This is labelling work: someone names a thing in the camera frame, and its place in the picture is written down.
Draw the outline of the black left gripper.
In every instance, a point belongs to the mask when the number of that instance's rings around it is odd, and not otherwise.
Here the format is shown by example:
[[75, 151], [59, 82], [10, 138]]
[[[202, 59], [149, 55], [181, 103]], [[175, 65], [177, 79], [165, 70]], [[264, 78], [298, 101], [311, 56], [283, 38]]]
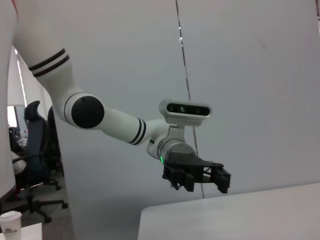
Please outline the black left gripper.
[[176, 190], [184, 187], [193, 192], [195, 183], [214, 183], [222, 194], [228, 193], [231, 174], [221, 163], [205, 161], [193, 152], [174, 150], [166, 154], [163, 163], [162, 178]]

